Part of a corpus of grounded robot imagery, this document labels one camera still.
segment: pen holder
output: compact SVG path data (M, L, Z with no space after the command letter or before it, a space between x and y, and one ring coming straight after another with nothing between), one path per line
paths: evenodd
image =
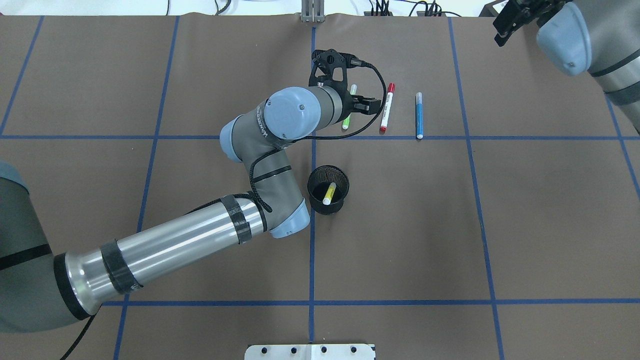
M335 192L331 203L324 205L322 201L331 183L335 183ZM333 165L323 165L309 175L307 191L309 191L311 207L317 213L322 215L335 214L342 208L344 198L349 192L349 178L340 168Z

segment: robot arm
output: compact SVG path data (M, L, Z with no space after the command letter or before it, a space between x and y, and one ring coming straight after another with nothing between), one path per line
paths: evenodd
M251 192L227 195L86 254L53 256L26 185L0 161L0 331L74 323L104 301L260 233L281 238L304 229L309 214L284 149L351 112L372 115L381 108L380 100L346 90L346 70L371 64L333 49L316 51L313 59L308 88L273 94L221 132L224 152L249 172ZM333 80L338 67L342 81ZM315 77L317 68L322 76Z
M640 134L640 1L509 0L493 25L503 46L538 19L538 45L567 75L589 72Z

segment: white metal plate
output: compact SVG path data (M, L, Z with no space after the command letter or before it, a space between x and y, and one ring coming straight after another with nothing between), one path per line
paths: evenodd
M375 348L373 344L252 345L244 360L375 360Z

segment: blue cap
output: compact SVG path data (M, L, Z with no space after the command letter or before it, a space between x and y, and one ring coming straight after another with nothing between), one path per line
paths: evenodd
M20 173L18 173L18 170L16 170L15 167L11 166L11 164L5 163L4 161L1 161L1 160L0 160L0 177L3 179L11 180L14 183L21 185L23 188L27 190L27 192L29 191L29 188L27 188L27 185L22 180Z
M270 233L276 238L284 238L285 236L289 236L291 234L295 234L298 231L304 229L309 225L310 217L309 211L307 210L307 205L305 205L304 199L291 215L284 220L282 224L274 227Z
M591 67L591 38L580 8L567 3L538 32L538 46L569 76Z
M264 121L283 140L295 140L312 133L320 123L320 102L305 88L285 88L273 94L264 106Z
M234 161L236 163L241 163L242 160L240 160L240 158L238 158L238 156L236 155L236 152L234 151L234 144L233 144L233 141L232 141L232 135L233 135L233 131L234 131L234 125L236 124L236 120L240 116L238 116L235 119L231 120L220 131L220 147L222 148L222 151L224 151L225 154L227 154L227 157L229 159L231 159L231 161Z

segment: white bracket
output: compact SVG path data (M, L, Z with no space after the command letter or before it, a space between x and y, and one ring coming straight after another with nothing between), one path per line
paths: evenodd
M375 360L373 344L252 345L244 360Z
M302 22L324 22L324 0L302 0Z

